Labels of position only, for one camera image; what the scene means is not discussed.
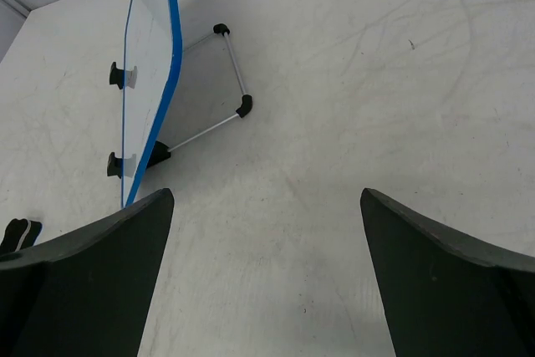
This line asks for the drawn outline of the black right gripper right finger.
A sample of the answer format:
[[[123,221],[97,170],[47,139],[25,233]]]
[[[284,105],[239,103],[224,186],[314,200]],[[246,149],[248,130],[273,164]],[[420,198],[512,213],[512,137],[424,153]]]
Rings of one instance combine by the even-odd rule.
[[[366,188],[364,231],[398,356],[532,356],[534,259]]]

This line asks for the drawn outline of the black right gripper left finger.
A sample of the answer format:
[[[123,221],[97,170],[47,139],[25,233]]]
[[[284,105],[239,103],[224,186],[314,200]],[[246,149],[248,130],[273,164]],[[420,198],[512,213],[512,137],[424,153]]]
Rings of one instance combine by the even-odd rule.
[[[3,356],[136,356],[171,228],[168,188],[1,254]]]

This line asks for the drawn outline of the black whiteboard eraser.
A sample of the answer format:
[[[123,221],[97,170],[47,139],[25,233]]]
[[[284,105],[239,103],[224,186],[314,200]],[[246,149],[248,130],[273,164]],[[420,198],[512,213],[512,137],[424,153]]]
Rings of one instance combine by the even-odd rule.
[[[12,219],[4,231],[1,241],[1,254],[9,254],[31,247],[42,229],[43,224],[41,222],[27,218]]]

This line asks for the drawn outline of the blue-framed whiteboard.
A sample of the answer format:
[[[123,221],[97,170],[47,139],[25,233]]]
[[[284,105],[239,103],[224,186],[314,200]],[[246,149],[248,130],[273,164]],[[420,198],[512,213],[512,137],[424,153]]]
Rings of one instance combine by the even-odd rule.
[[[125,26],[121,206],[134,202],[181,72],[178,0],[130,0]]]

